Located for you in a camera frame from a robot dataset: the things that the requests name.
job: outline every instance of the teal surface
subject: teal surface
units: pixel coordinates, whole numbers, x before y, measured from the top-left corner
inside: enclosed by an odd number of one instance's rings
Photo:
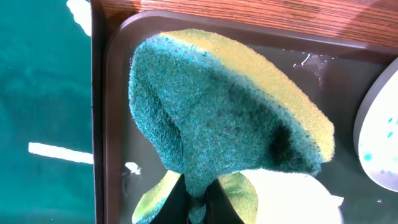
[[[0,223],[94,223],[91,164],[29,152],[91,148],[90,37],[66,0],[0,7]]]

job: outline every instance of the teal spot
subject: teal spot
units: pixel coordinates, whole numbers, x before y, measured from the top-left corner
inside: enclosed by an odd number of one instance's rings
[[[365,161],[369,162],[372,159],[372,154],[368,153],[364,157]]]

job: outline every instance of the tray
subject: tray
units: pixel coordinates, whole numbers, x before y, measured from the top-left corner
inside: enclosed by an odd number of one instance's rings
[[[318,179],[331,193],[335,190],[330,188],[329,182],[339,180],[327,175],[342,162],[348,163],[342,169],[353,170],[359,175],[363,173],[352,140],[354,118],[367,90],[398,56],[398,49],[221,19],[146,11],[124,21],[108,41],[103,62],[103,89],[102,92],[99,88],[93,89],[96,102],[98,97],[103,97],[103,105],[100,105],[103,110],[97,114],[94,111],[93,115],[97,118],[94,125],[103,124],[102,135],[94,135],[95,142],[103,140],[103,145],[100,142],[94,145],[94,154],[98,158],[103,155],[104,165],[103,177],[96,177],[96,186],[103,178],[103,189],[96,188],[97,223],[131,223],[131,215],[141,195],[158,183],[166,172],[155,149],[136,128],[130,115],[127,100],[130,58],[147,37],[188,28],[216,32],[264,55],[329,117],[335,125],[336,155],[331,163],[323,166]],[[93,74],[93,77],[99,78],[99,75]],[[135,162],[141,167],[141,175],[128,175],[126,162]],[[102,167],[102,163],[95,162],[96,170],[99,166]]]

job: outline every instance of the wood grain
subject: wood grain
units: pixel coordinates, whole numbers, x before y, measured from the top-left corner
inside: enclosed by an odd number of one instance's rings
[[[398,47],[397,0],[101,0],[101,2],[112,29],[137,12],[161,9]]]

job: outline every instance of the wooden table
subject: wooden table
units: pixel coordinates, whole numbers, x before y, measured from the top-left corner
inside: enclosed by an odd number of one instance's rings
[[[101,2],[107,20],[113,24],[120,24],[137,12],[162,9],[398,47],[397,0],[101,0]]]

